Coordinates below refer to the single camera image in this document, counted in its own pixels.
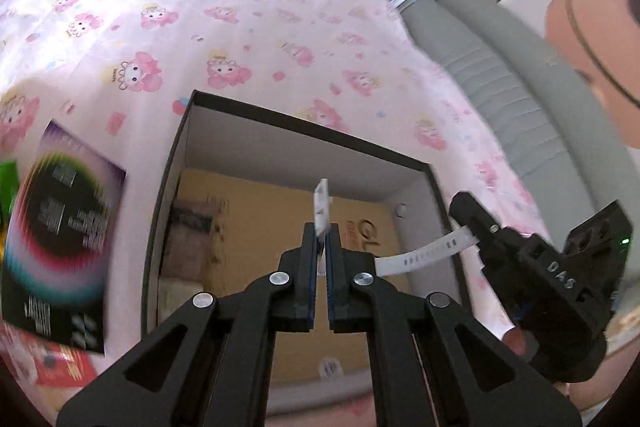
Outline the person's right hand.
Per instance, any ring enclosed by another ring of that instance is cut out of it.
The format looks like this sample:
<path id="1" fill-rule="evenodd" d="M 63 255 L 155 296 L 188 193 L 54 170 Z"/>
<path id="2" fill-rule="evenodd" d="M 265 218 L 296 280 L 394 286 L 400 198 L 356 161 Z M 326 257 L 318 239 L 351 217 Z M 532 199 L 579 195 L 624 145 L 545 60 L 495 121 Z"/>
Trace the person's right hand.
<path id="1" fill-rule="evenodd" d="M 512 327 L 505 332 L 502 336 L 502 342 L 516 355 L 526 360 L 533 358 L 538 350 L 538 343 L 534 335 L 519 327 Z"/>

